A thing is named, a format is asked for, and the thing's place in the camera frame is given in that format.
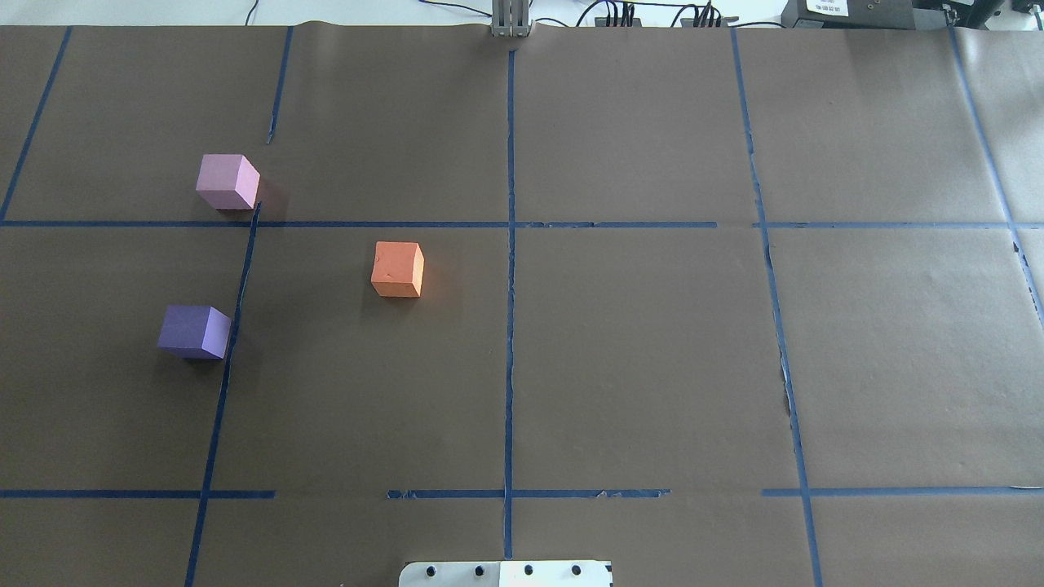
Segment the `pink foam cube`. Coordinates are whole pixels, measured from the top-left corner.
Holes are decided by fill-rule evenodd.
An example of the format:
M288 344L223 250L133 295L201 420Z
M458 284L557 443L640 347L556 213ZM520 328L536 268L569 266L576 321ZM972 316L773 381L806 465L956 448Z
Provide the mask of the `pink foam cube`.
M216 210L253 210L260 179L246 156L207 152L201 156L195 191Z

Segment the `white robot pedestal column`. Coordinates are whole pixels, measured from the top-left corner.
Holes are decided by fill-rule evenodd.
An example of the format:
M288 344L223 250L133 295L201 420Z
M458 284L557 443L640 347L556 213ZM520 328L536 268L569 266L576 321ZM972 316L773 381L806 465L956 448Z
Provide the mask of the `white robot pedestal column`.
M612 564L598 560L413 562L399 586L613 586Z

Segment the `black desktop box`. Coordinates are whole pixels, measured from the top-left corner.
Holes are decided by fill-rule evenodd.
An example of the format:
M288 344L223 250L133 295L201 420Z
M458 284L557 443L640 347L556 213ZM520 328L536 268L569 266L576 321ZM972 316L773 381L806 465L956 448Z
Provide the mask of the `black desktop box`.
M914 1L788 1L784 29L947 29L947 15L916 7Z

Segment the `aluminium frame post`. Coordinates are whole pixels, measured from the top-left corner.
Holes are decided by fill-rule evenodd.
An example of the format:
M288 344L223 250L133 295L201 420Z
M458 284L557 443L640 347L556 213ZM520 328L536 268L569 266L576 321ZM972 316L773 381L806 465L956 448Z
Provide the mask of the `aluminium frame post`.
M493 0L491 33L494 38L526 38L532 32L529 0Z

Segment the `purple foam cube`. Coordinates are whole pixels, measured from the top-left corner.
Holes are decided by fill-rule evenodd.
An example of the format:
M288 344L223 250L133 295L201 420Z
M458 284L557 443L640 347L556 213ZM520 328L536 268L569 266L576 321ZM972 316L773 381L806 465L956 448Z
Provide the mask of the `purple foam cube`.
M231 316L212 306L168 305L157 349L186 360L223 360Z

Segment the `orange foam cube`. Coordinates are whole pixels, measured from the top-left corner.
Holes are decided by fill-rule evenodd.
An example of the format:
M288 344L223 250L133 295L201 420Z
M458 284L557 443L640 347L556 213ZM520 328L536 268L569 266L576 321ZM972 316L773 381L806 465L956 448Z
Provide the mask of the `orange foam cube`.
M370 284L382 298L420 298L424 267L418 242L377 241Z

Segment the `brown paper table cover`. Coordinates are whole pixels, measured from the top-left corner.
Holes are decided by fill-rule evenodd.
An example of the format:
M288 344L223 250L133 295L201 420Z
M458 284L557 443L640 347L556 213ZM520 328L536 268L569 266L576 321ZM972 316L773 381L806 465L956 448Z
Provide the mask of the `brown paper table cover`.
M1040 586L1041 154L1033 31L3 27L2 583Z

